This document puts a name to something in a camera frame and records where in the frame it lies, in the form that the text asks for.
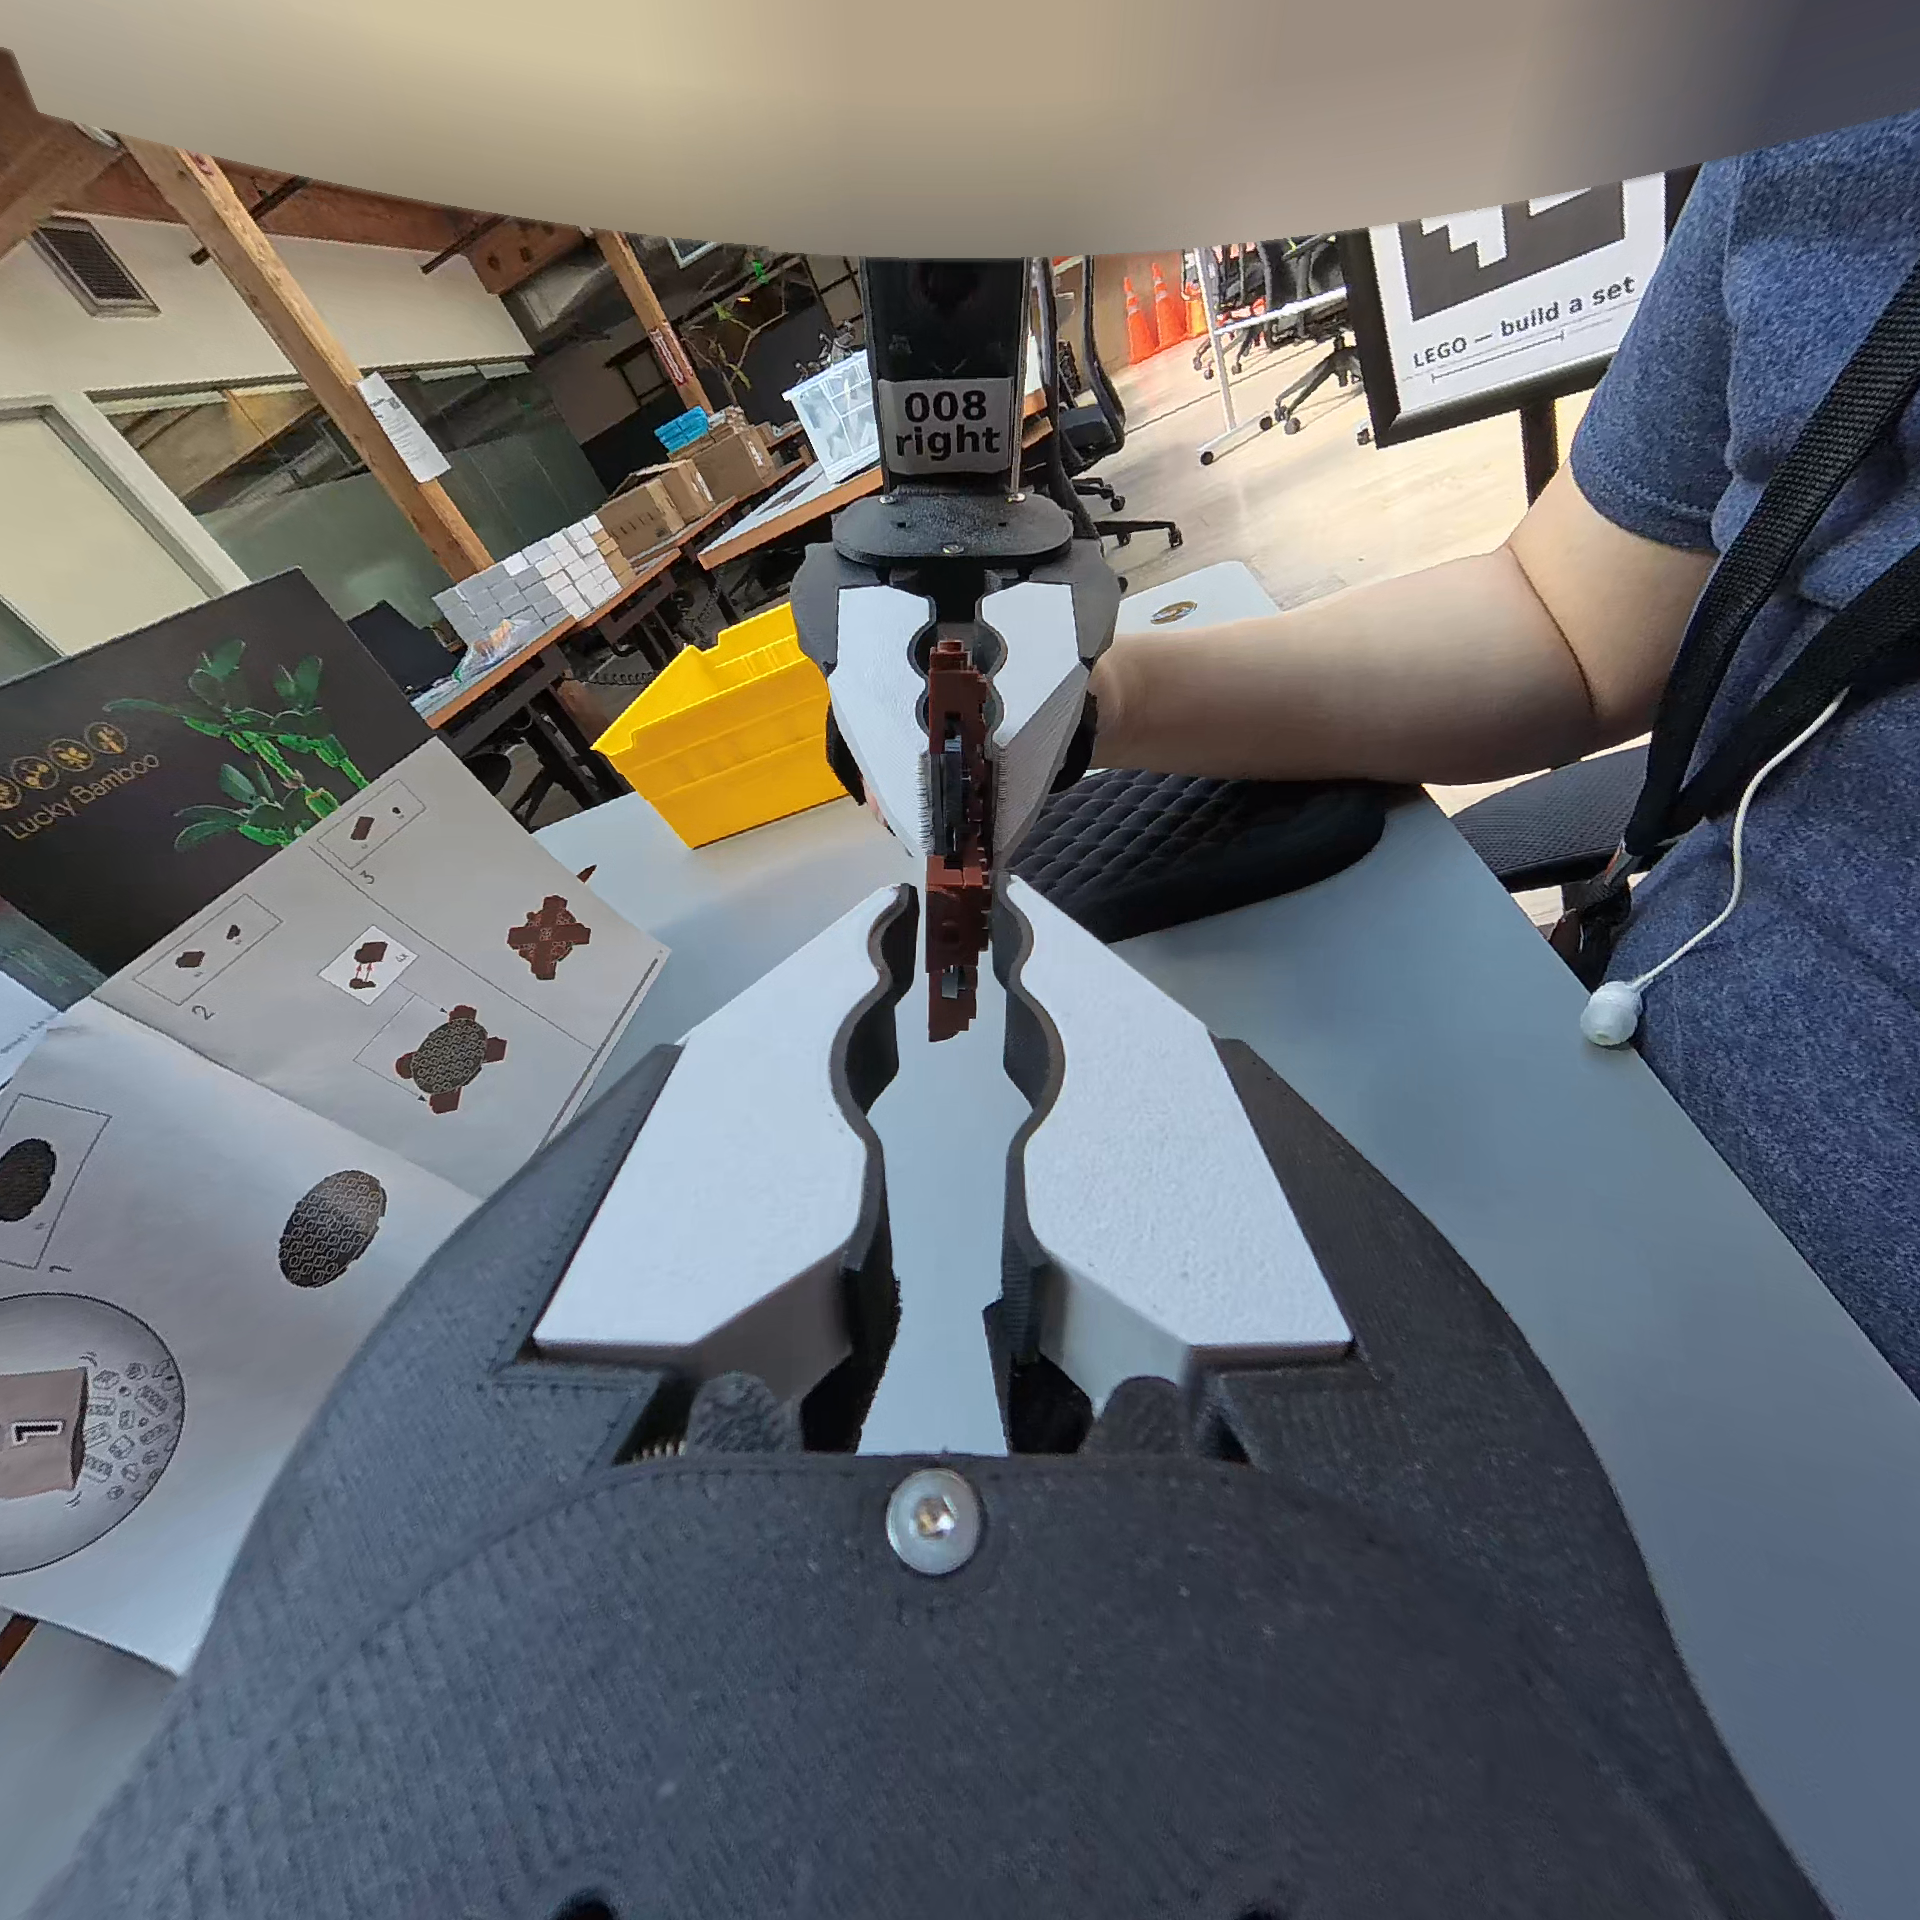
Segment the stack of grey small boxes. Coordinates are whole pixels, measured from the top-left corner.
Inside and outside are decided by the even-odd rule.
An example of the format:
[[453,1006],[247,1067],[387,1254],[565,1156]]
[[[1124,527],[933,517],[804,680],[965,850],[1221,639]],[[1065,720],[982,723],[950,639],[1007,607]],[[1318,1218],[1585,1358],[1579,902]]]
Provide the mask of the stack of grey small boxes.
[[505,560],[437,592],[438,616],[477,645],[491,630],[550,632],[586,626],[634,583],[634,565],[597,517],[542,535]]

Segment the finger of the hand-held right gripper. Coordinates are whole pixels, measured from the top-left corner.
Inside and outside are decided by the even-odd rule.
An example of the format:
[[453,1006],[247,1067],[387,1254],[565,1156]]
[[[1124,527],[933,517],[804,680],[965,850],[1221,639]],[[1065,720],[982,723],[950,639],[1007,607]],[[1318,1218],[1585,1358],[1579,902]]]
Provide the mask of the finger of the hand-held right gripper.
[[1065,583],[1001,587],[981,600],[979,616],[1001,643],[988,731],[991,864],[1010,869],[1081,727],[1089,664]]
[[927,855],[927,683],[915,645],[933,603],[894,584],[844,587],[837,597],[831,720],[851,750],[867,800],[911,856]]

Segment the black quilted wrist rest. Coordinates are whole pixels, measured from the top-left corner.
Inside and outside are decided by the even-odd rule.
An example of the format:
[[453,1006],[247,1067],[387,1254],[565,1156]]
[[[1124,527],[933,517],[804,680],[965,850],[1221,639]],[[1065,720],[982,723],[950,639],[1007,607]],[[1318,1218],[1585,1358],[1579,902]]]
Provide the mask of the black quilted wrist rest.
[[1395,787],[1101,771],[1051,795],[1012,874],[1103,944],[1297,893],[1380,842]]

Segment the person's right forearm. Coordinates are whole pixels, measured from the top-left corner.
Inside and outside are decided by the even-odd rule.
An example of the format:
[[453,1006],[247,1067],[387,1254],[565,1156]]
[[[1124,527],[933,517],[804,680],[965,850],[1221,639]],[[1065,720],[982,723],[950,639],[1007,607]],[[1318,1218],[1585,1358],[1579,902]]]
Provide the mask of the person's right forearm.
[[1497,548],[1278,615],[1118,638],[1094,768],[1489,784],[1649,731],[1714,552],[1631,535],[1558,471]]

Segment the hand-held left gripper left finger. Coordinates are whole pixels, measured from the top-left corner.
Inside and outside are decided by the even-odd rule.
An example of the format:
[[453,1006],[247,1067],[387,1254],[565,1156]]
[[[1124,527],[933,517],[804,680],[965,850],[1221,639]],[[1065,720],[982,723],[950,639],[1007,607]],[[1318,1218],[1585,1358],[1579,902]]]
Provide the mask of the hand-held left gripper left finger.
[[535,1323],[542,1352],[853,1352],[919,891],[879,886],[692,1026]]

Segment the open instruction booklet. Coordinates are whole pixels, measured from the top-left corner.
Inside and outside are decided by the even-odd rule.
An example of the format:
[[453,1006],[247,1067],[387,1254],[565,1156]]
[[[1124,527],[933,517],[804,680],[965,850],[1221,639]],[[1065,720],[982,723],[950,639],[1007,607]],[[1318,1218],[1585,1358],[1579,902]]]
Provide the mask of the open instruction booklet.
[[179,1674],[347,1358],[668,949],[427,742],[5,1086],[5,1613]]

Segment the wooden post with red sign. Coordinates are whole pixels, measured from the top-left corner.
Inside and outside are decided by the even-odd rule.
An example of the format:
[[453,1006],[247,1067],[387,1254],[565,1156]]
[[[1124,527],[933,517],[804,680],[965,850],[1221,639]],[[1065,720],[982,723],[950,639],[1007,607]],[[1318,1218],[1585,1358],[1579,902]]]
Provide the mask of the wooden post with red sign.
[[599,247],[603,261],[611,266],[613,276],[622,288],[623,296],[628,300],[630,311],[639,324],[649,354],[654,357],[655,367],[668,381],[668,386],[673,386],[675,396],[681,399],[681,406],[689,411],[700,410],[708,413],[714,410],[714,399],[708,397],[701,380],[698,378],[678,332],[666,316],[666,309],[655,294],[654,284],[639,266],[630,238],[622,231],[591,228],[591,239]]

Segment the cardboard box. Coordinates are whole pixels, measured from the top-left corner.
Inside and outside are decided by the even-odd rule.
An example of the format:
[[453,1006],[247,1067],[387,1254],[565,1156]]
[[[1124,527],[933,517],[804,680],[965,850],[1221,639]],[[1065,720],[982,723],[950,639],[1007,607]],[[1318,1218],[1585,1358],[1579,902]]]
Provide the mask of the cardboard box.
[[714,500],[756,496],[779,480],[779,461],[756,423],[722,418],[689,445]]
[[597,510],[597,518],[618,550],[638,562],[666,544],[678,544],[694,522],[722,502],[694,461],[673,459],[628,472]]

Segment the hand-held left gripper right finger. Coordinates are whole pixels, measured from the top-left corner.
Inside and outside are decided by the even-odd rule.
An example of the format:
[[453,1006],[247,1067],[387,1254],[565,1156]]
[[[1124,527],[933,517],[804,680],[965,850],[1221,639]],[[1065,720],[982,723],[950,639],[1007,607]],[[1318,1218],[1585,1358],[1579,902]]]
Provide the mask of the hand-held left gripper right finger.
[[1354,1331],[1212,1031],[1027,879],[991,960],[1007,1078],[999,1334],[1091,1403],[1338,1359]]

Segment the black mesh office chair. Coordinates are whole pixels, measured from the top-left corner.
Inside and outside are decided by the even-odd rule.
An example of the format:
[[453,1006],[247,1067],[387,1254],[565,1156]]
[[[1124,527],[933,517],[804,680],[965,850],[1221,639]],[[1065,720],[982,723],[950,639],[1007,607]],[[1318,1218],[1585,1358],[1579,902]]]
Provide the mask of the black mesh office chair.
[[1596,878],[1642,798],[1649,746],[1571,760],[1452,814],[1510,895]]

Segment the brown brick assembly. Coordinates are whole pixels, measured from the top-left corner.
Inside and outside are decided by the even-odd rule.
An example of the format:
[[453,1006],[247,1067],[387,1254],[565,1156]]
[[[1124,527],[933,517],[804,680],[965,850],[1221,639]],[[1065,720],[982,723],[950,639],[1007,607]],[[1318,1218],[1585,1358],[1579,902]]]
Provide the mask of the brown brick assembly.
[[979,960],[991,936],[991,686],[966,639],[941,635],[926,687],[923,958],[927,1040],[939,1045],[977,1018]]

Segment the white paper notice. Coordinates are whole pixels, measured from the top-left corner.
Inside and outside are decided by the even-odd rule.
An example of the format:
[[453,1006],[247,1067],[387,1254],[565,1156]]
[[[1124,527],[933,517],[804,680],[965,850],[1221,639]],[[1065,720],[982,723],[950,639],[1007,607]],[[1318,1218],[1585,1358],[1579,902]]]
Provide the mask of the white paper notice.
[[414,482],[434,485],[450,471],[449,454],[385,375],[363,375],[356,391]]

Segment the metal wall vent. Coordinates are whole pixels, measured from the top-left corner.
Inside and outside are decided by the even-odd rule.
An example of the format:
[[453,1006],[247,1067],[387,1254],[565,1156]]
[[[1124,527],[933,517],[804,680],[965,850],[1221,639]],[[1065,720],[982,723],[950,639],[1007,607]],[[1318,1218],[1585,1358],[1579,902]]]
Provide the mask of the metal wall vent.
[[91,318],[148,319],[158,301],[138,280],[99,226],[79,214],[55,214],[33,231],[33,250]]

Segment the black bamboo set box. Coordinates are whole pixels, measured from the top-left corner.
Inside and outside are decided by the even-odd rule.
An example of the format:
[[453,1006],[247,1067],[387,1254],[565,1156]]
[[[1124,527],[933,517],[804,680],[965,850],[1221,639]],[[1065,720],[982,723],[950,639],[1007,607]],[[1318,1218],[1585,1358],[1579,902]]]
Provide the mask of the black bamboo set box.
[[298,570],[169,615],[5,686],[5,906],[115,973],[427,736]]

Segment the yellow plastic bin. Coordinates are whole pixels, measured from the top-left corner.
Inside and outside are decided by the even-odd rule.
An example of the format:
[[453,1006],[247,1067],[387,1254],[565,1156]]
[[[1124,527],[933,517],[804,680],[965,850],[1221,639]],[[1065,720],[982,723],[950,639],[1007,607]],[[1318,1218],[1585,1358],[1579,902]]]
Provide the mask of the yellow plastic bin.
[[689,847],[847,798],[825,751],[828,680],[779,603],[689,647],[594,750]]

